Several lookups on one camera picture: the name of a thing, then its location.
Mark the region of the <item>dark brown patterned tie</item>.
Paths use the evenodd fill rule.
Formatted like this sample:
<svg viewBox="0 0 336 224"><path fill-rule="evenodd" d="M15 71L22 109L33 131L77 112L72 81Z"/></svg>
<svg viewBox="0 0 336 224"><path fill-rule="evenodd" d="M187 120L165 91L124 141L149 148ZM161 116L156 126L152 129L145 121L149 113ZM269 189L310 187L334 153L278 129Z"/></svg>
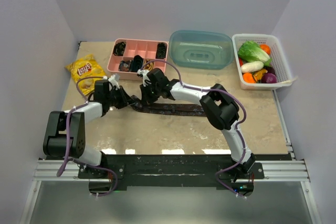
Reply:
<svg viewBox="0 0 336 224"><path fill-rule="evenodd" d="M137 96L132 95L131 108L137 112L159 115L202 116L206 117L203 108L196 104L153 103L145 104Z"/></svg>

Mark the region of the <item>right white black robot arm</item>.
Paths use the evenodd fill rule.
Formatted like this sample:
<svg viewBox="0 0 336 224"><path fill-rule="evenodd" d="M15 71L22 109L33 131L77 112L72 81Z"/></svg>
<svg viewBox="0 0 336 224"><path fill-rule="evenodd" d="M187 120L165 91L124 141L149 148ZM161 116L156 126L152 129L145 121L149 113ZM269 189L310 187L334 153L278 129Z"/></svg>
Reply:
<svg viewBox="0 0 336 224"><path fill-rule="evenodd" d="M153 104L162 97L201 106L209 123L222 132L229 146L235 175L246 178L252 173L256 158L239 127L246 120L246 110L222 85L200 87L169 80L158 68L138 70L138 76L142 78L140 89L144 104Z"/></svg>

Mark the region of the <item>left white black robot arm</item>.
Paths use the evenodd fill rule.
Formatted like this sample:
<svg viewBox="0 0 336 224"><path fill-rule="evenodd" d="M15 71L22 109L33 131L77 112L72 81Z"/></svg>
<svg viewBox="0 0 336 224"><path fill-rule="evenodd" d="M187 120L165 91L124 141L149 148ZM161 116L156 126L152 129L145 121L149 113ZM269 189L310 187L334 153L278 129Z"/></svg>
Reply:
<svg viewBox="0 0 336 224"><path fill-rule="evenodd" d="M52 111L49 114L43 152L46 156L73 158L91 165L90 171L97 178L108 174L109 165L102 161L102 152L86 145L86 123L103 117L110 108L123 109L134 101L115 81L95 82L93 100L75 106L68 111Z"/></svg>

